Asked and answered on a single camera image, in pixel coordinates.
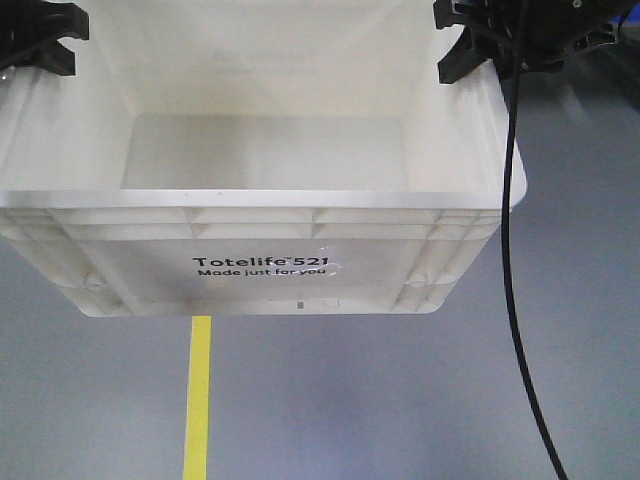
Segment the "black wire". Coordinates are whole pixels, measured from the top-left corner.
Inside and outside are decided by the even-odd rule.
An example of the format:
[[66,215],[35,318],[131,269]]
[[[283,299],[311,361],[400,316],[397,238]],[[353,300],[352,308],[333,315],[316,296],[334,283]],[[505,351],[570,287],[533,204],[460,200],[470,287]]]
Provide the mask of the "black wire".
[[529,367],[527,365],[527,359],[524,353],[524,346],[522,344],[522,338],[520,337],[520,327],[518,325],[518,314],[516,311],[516,301],[513,294],[513,278],[511,274],[511,242],[509,235],[509,211],[510,211],[510,197],[511,197],[511,176],[513,172],[513,151],[515,148],[516,138],[516,125],[518,117],[518,98],[520,91],[520,71],[522,67],[522,50],[524,44],[524,31],[526,28],[527,14],[529,9],[528,0],[522,0],[520,6],[520,15],[518,19],[518,31],[516,33],[516,43],[514,47],[514,64],[513,64],[513,80],[511,86],[511,92],[509,96],[509,133],[507,136],[507,152],[504,165],[504,188],[502,193],[502,226],[500,230],[500,236],[502,240],[502,269],[504,274],[504,292],[507,302],[507,311],[509,313],[509,326],[511,327],[511,337],[513,339],[513,346],[516,351],[516,357],[518,359],[518,367],[520,367],[520,374],[522,375],[522,382],[527,392],[529,399],[529,405],[531,405],[531,411],[536,420],[536,425],[540,431],[540,436],[544,442],[544,446],[549,454],[549,459],[553,464],[553,468],[556,471],[556,475],[559,480],[568,480],[567,474],[564,471],[558,452],[556,451],[549,429],[544,421],[542,410],[536,396],[535,389],[533,388],[533,382],[531,381],[531,374],[529,373]]

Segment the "gray floor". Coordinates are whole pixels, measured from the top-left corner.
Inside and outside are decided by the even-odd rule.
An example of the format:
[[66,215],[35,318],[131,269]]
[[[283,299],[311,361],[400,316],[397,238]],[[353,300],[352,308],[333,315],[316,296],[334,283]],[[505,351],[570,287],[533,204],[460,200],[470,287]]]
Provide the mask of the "gray floor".
[[[575,480],[640,472],[640,89],[624,53],[523,87],[515,282]],[[497,240],[432,315],[216,319],[209,478],[554,478]],[[0,268],[0,478],[181,478],[190,319],[84,318],[5,244]]]

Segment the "plastic storage box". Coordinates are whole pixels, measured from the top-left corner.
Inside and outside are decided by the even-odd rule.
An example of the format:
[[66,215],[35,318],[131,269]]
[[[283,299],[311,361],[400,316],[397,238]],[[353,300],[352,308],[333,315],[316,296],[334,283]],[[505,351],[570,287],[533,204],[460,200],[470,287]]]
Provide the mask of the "plastic storage box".
[[0,83],[0,234],[87,315],[431,312],[496,230],[504,102],[438,84],[431,1],[76,3],[77,76]]

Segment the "yellow tape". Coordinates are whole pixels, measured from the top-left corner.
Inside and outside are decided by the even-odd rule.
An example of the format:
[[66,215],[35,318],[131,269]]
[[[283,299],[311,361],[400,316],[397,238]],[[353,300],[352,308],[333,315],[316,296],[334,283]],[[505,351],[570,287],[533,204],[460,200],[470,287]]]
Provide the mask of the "yellow tape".
[[211,317],[193,317],[187,435],[184,447],[184,480],[206,480],[209,441],[209,370],[211,364]]

